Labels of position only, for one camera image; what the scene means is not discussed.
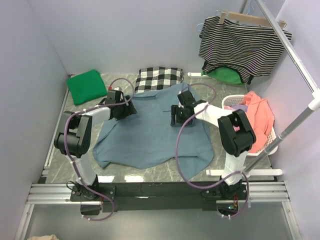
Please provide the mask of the blue t shirt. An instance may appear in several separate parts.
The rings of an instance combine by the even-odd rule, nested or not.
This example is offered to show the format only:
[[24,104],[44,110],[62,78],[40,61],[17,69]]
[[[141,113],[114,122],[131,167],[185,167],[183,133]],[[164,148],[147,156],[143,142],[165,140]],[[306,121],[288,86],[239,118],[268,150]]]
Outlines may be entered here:
[[[171,105],[178,104],[179,92],[187,87],[180,83],[162,90],[134,94],[137,114],[122,120],[106,121],[92,154],[101,168],[110,163],[147,169],[174,158],[180,125],[171,126]],[[186,126],[178,142],[179,166],[191,179],[214,158],[210,129],[201,120]]]

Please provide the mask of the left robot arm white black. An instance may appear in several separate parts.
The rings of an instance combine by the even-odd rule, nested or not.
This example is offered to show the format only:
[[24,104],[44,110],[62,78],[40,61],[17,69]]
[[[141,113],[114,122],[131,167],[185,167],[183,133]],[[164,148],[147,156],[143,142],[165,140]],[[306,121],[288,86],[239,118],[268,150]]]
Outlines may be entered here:
[[98,181],[88,154],[92,128],[102,122],[119,121],[136,113],[132,97],[117,88],[109,90],[107,97],[92,108],[62,113],[53,144],[69,160],[78,184],[92,186]]

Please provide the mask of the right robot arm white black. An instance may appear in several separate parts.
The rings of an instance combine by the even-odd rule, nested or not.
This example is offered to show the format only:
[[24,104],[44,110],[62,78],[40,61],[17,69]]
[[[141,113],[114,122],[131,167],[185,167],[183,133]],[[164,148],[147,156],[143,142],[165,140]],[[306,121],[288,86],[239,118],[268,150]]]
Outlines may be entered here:
[[177,97],[179,104],[171,106],[171,125],[181,125],[174,156],[179,173],[183,175],[178,160],[179,140],[184,127],[189,126],[194,118],[218,127],[220,140],[226,151],[224,169],[218,182],[199,186],[189,182],[185,176],[182,178],[188,185],[201,190],[219,187],[221,196],[237,194],[242,187],[242,178],[246,177],[243,174],[246,157],[256,142],[256,135],[246,113],[241,109],[231,111],[204,100],[197,101],[189,90],[180,92]]

